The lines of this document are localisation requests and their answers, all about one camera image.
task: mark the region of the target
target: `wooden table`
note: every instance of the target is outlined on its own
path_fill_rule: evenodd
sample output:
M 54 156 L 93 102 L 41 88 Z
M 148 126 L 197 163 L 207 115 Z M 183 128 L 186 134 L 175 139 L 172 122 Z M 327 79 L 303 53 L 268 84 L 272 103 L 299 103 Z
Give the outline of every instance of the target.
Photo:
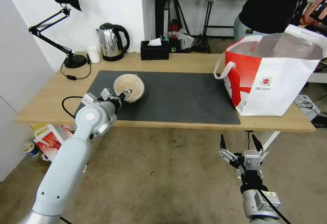
M 57 72 L 17 115 L 15 121 L 22 123 L 75 125 L 73 118 L 62 109 L 61 101 L 67 96 L 83 96 L 100 70 L 212 73 L 219 56 L 219 54 L 170 54 L 169 60 L 142 61 L 139 53 L 127 53 L 122 60 L 117 62 L 101 61 L 100 63 L 92 64 L 91 74 L 86 79 L 71 81 L 60 72 Z M 78 69 L 63 68 L 65 74 L 75 75 L 76 77 L 83 77 L 88 71 L 88 65 Z M 80 99 L 70 99 L 65 102 L 65 105 L 71 113 L 74 113 L 79 103 Z M 265 135 L 267 140 L 273 140 L 280 131 L 315 131 L 311 122 L 294 104 L 281 117 L 239 116 L 239 120 L 241 122 L 240 125 L 148 121 L 117 121 L 114 125 L 151 128 L 271 131 Z

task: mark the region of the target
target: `robotic arm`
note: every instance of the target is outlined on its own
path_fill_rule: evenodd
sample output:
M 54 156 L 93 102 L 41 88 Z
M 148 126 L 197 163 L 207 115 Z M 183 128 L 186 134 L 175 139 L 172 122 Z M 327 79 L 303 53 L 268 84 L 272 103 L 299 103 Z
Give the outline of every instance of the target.
M 243 195 L 243 209 L 251 223 L 279 224 L 279 217 L 284 219 L 277 211 L 281 203 L 277 193 L 269 192 L 261 179 L 263 174 L 260 166 L 269 151 L 263 150 L 261 142 L 254 135 L 252 138 L 256 150 L 244 150 L 234 154 L 226 149 L 224 137 L 221 135 L 219 155 L 236 168 L 237 177 L 242 180 L 240 191 Z
M 87 93 L 82 99 L 85 105 L 76 115 L 77 129 L 72 138 L 62 144 L 56 159 L 50 165 L 36 194 L 30 213 L 21 224 L 55 224 L 59 222 L 67 201 L 75 188 L 91 155 L 91 134 L 103 136 L 117 120 L 116 113 L 122 101 L 131 94 L 130 89 L 114 96 L 109 89 L 97 99 Z

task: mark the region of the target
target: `logo on bag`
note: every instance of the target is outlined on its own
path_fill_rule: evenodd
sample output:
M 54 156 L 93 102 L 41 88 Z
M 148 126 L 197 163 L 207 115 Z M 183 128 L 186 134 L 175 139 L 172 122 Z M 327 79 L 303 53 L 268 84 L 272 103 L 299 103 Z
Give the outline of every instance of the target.
M 261 79 L 260 85 L 261 86 L 270 86 L 271 77 L 264 77 Z

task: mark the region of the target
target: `desk lamp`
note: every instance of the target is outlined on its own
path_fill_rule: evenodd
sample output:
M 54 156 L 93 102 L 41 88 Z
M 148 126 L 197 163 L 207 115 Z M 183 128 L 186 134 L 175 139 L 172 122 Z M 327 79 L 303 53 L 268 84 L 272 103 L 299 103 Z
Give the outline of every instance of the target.
M 57 49 L 61 50 L 65 54 L 67 54 L 67 57 L 64 61 L 64 64 L 67 68 L 78 68 L 87 63 L 87 59 L 83 55 L 76 55 L 72 52 L 72 49 L 64 47 L 58 43 L 55 43 L 54 41 L 46 38 L 43 36 L 41 33 L 42 31 L 50 28 L 51 26 L 55 25 L 56 23 L 62 21 L 65 18 L 69 17 L 71 9 L 68 8 L 68 4 L 70 4 L 73 8 L 82 11 L 81 9 L 81 2 L 82 0 L 55 0 L 57 3 L 59 3 L 62 6 L 62 10 L 57 12 L 56 14 L 50 16 L 46 20 L 42 21 L 41 23 L 32 26 L 29 28 L 29 32 L 33 34 L 34 36 L 37 36 L 38 38 L 42 39 L 43 41 L 46 41 L 47 43 L 51 44 L 52 46 L 56 47 Z M 51 20 L 52 18 L 56 17 L 57 15 L 63 13 L 64 16 L 61 19 L 58 19 L 57 21 L 50 23 L 50 24 L 45 24 L 45 22 Z

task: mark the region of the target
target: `power cord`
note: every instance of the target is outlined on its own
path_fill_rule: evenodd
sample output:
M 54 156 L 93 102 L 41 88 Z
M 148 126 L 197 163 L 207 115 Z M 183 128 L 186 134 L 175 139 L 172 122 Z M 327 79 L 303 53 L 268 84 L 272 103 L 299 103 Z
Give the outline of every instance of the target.
M 315 111 L 314 109 L 313 109 L 313 104 L 311 104 L 310 102 L 308 102 L 308 101 L 304 101 L 303 103 L 298 103 L 298 104 L 296 104 L 296 106 L 297 107 L 299 107 L 299 108 L 306 108 L 306 109 L 310 109 L 310 110 L 312 110 L 312 111 L 314 111 L 317 115 L 318 115 L 318 112 L 317 111 Z
M 62 62 L 62 64 L 61 64 L 61 67 L 60 67 L 60 72 L 61 72 L 61 74 L 63 74 L 65 77 L 67 77 L 67 79 L 69 79 L 69 80 L 73 80 L 73 81 L 75 81 L 75 80 L 81 80 L 81 79 L 85 79 L 85 78 L 87 78 L 87 77 L 90 75 L 90 73 L 91 73 L 91 60 L 90 60 L 88 54 L 86 55 L 86 57 L 87 57 L 87 60 L 88 60 L 88 64 L 90 65 L 90 71 L 89 71 L 89 73 L 88 73 L 85 77 L 77 78 L 76 76 L 65 75 L 65 74 L 62 72 L 62 67 L 63 67 L 63 65 L 64 65 L 65 62 Z
M 327 94 L 325 94 L 325 95 L 323 95 L 323 96 L 321 96 L 319 99 L 316 99 L 315 101 L 313 101 L 313 102 L 316 102 L 316 101 L 318 101 L 318 100 L 321 100 L 323 97 L 326 97 L 327 96 Z
M 63 100 L 62 100 L 62 102 L 61 102 L 61 106 L 62 106 L 62 108 L 64 109 L 64 111 L 68 114 L 68 115 L 70 115 L 72 118 L 76 118 L 73 114 L 71 114 L 66 108 L 65 108 L 65 104 L 64 104 L 64 102 L 67 100 L 67 99 L 71 99 L 71 98 L 80 98 L 80 99 L 82 99 L 83 97 L 82 96 L 68 96 L 68 97 L 66 97 L 66 98 L 64 98 Z
M 245 168 L 244 164 L 241 164 L 241 167 L 243 168 L 244 172 L 246 173 L 247 170 Z M 270 207 L 279 215 L 279 217 L 287 224 L 292 224 L 285 216 L 283 216 L 283 214 L 281 212 L 279 212 L 279 210 L 273 205 L 272 202 L 270 202 L 270 200 L 266 197 L 266 195 L 261 191 L 261 189 L 257 189 L 258 192 L 261 194 L 261 196 L 267 201 L 267 203 L 270 205 Z
M 250 149 L 250 133 L 254 132 L 254 130 L 245 130 L 248 132 L 248 150 Z
M 63 222 L 67 223 L 67 224 L 72 224 L 70 221 L 66 220 L 65 218 L 63 218 L 62 216 L 60 217 L 60 220 L 62 220 Z
M 247 131 L 248 132 L 248 150 L 250 149 L 250 132 L 249 131 Z

